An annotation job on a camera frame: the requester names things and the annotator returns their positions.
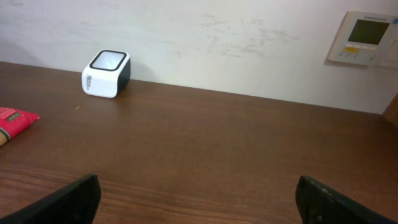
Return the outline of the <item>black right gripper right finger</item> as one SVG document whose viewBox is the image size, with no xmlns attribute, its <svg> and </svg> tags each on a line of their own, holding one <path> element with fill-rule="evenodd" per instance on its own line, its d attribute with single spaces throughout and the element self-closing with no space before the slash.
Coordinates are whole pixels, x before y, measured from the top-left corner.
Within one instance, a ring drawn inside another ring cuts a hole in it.
<svg viewBox="0 0 398 224">
<path fill-rule="evenodd" d="M 305 224 L 397 224 L 308 175 L 300 177 L 295 201 Z"/>
</svg>

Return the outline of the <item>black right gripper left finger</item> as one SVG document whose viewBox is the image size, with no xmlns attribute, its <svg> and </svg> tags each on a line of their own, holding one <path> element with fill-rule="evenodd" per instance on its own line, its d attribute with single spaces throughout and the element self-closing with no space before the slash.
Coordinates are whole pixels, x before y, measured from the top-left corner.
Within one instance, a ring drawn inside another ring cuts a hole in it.
<svg viewBox="0 0 398 224">
<path fill-rule="evenodd" d="M 1 224 L 92 224 L 100 200 L 98 176 L 90 174 L 1 218 Z"/>
</svg>

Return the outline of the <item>orange pasta packet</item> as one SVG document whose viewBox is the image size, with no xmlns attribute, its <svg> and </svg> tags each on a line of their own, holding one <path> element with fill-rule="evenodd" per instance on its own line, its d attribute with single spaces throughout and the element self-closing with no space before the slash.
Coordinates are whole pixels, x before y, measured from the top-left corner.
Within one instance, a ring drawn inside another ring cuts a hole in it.
<svg viewBox="0 0 398 224">
<path fill-rule="evenodd" d="M 14 139 L 38 119 L 40 116 L 31 112 L 1 107 L 1 146 Z"/>
</svg>

